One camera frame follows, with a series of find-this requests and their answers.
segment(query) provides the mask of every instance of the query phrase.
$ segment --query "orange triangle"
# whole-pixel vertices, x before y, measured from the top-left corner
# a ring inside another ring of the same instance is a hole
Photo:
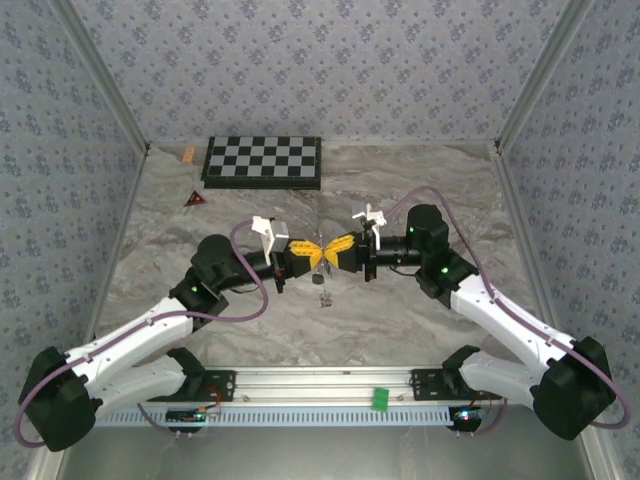
[[[187,203],[185,203],[184,206],[190,207],[192,205],[201,205],[203,203],[207,203],[207,201],[204,198],[202,198],[202,195],[200,195],[198,192],[194,190],[191,196],[189,197],[189,200],[187,200]]]

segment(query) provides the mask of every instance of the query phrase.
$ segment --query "purple cable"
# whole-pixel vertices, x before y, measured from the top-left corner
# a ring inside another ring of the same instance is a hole
[[[136,404],[136,406],[138,407],[138,410],[140,410],[140,413],[142,414],[142,416],[144,417],[144,419],[147,421],[147,423],[149,425],[151,425],[153,428],[155,428],[156,430],[158,430],[160,433],[164,433],[167,435],[171,435],[172,437],[182,437],[182,436],[188,436],[188,434],[184,434],[182,432],[172,432],[169,428],[167,427],[163,427],[162,425],[160,425],[159,423],[157,423],[153,418],[151,418],[151,415],[149,415],[144,408],[142,408],[141,404]]]
[[[515,313],[513,310],[511,310],[504,302],[502,302],[502,300],[500,300],[500,298],[496,297],[496,293],[493,290],[493,287],[491,286],[491,282],[489,281],[489,276],[487,275],[487,272],[484,269],[484,266],[482,265],[482,262],[480,261],[480,259],[476,255],[475,251],[471,247],[471,244],[469,243],[469,241],[466,239],[466,237],[462,233],[462,228],[458,224],[458,221],[456,220],[456,217],[453,215],[453,212],[451,211],[449,203],[444,198],[444,196],[442,195],[440,190],[438,190],[435,187],[430,187],[428,185],[423,185],[421,187],[414,188],[407,195],[405,195],[404,198],[402,200],[400,200],[396,204],[396,206],[393,207],[389,211],[389,213],[385,214],[385,218],[388,220],[391,217],[393,217],[394,215],[396,215],[400,211],[400,209],[411,198],[413,198],[415,195],[417,195],[417,194],[419,194],[421,192],[424,192],[425,190],[429,190],[429,191],[435,193],[436,196],[438,197],[438,199],[440,200],[440,202],[442,203],[442,206],[444,207],[444,209],[447,212],[447,215],[449,216],[449,220],[451,220],[451,224],[453,225],[453,228],[455,228],[456,232],[458,232],[458,235],[460,236],[460,239],[462,240],[462,243],[464,243],[464,246],[467,248],[467,251],[469,252],[469,255],[471,255],[471,258],[473,258],[473,261],[476,264],[476,267],[478,267],[478,271],[480,272],[480,276],[482,278],[482,283],[484,283],[484,286],[487,289],[487,292],[489,293],[489,296],[495,302],[495,304],[498,305],[500,307],[500,309],[504,313],[509,315],[509,317],[511,317],[518,324],[520,324],[521,326],[523,326],[524,328],[529,330],[531,333],[533,333],[533,334],[537,335],[538,337],[542,338],[545,342],[548,341],[553,346],[558,347],[560,350],[562,350],[566,354],[571,355],[573,358],[578,360],[581,364],[583,364],[585,367],[587,367],[589,370],[591,370],[595,375],[597,375],[598,378],[600,380],[602,380],[605,383],[605,385],[607,385],[607,387],[609,387],[613,391],[613,393],[616,394],[616,396],[618,397],[618,400],[620,400],[620,404],[622,405],[622,408],[624,410],[624,414],[622,416],[622,419],[617,423],[591,422],[591,426],[597,427],[597,428],[605,428],[605,429],[608,429],[608,430],[618,430],[618,429],[626,427],[629,424],[629,422],[631,421],[631,406],[629,405],[629,400],[627,399],[627,397],[624,394],[624,392],[620,389],[620,387],[618,387],[615,383],[613,383],[613,381],[602,370],[600,370],[598,367],[596,367],[593,363],[591,363],[589,360],[584,358],[578,352],[576,352],[576,351],[572,350],[571,348],[565,346],[564,344],[558,342],[554,338],[546,335],[542,330],[539,330],[538,328],[534,327],[533,325],[530,325],[529,323],[527,323],[517,313]]]
[[[254,318],[259,317],[260,315],[262,315],[264,313],[264,311],[269,306],[269,297],[267,295],[267,290],[264,287],[264,283],[262,283],[262,280],[260,280],[260,277],[258,276],[258,274],[253,270],[253,268],[251,268],[251,265],[249,265],[249,262],[247,262],[247,260],[244,258],[244,255],[242,255],[242,252],[240,252],[240,249],[238,248],[238,245],[236,244],[236,240],[235,240],[235,235],[238,232],[238,230],[240,230],[241,228],[244,228],[244,227],[248,227],[252,223],[253,222],[251,220],[247,220],[247,221],[239,223],[238,225],[233,227],[231,229],[231,233],[229,234],[229,241],[231,242],[231,248],[233,249],[233,253],[235,253],[236,257],[238,258],[238,261],[247,270],[247,272],[249,273],[249,276],[256,283],[256,285],[258,285],[258,288],[260,289],[260,292],[262,293],[262,307],[260,307],[260,309],[257,312],[255,312],[255,313],[253,313],[251,315],[247,315],[245,317],[218,317],[216,315],[209,315],[207,313],[201,313],[201,312],[193,312],[193,311],[190,311],[190,310],[166,312],[166,313],[161,313],[159,315],[156,315],[155,317],[151,317],[151,325],[153,325],[153,323],[158,321],[158,320],[163,320],[165,318],[170,318],[170,317],[179,317],[179,316],[198,317],[198,318],[204,318],[205,320],[219,321],[219,322],[247,322],[249,320],[253,320]],[[114,345],[120,343],[125,338],[133,335],[138,330],[141,330],[141,329],[143,329],[143,328],[145,328],[145,327],[147,327],[149,325],[150,324],[147,323],[147,322],[141,322],[141,323],[131,327],[126,332],[121,333],[120,335],[118,335],[117,337],[112,339],[111,341],[105,343],[104,345],[102,345],[102,346],[96,348],[95,350],[93,350],[92,352],[90,352],[87,355],[87,357],[89,358],[89,361],[91,361],[91,359],[93,357],[95,357],[96,355],[100,355],[105,350],[108,350],[109,348],[113,347]],[[22,422],[22,417],[24,416],[24,413],[27,410],[27,407],[33,401],[33,399],[36,397],[36,395],[38,395],[38,393],[40,393],[40,391],[51,380],[59,377],[64,372],[67,372],[67,371],[71,370],[72,368],[77,367],[78,365],[80,365],[80,364],[82,364],[82,363],[84,363],[86,361],[87,360],[85,358],[78,358],[78,359],[72,361],[71,363],[67,363],[67,364],[63,365],[62,367],[54,370],[49,375],[47,375],[45,378],[43,378],[40,382],[38,382],[36,384],[36,386],[33,387],[33,389],[27,394],[27,396],[25,397],[24,401],[20,404],[20,407],[18,408],[18,413],[16,413],[16,417],[15,417],[15,419],[13,421],[13,435],[15,436],[16,441],[20,445],[22,445],[23,447],[27,447],[27,448],[38,448],[38,447],[44,446],[44,442],[30,442],[29,440],[24,438],[24,436],[22,435],[22,431],[20,430],[20,424]],[[154,422],[153,419],[151,417],[149,417],[149,415],[147,415],[146,412],[144,412],[144,410],[142,409],[142,406],[140,404],[138,404],[138,408],[142,412],[142,415],[145,417],[145,419],[149,423],[151,423],[151,425],[154,428],[160,429],[161,431],[162,431],[162,429],[165,428],[165,427],[162,427],[162,426],[158,425],[156,422]],[[166,430],[169,433],[171,433],[171,435],[175,435],[175,433],[171,432],[171,430],[169,430],[168,428]]]

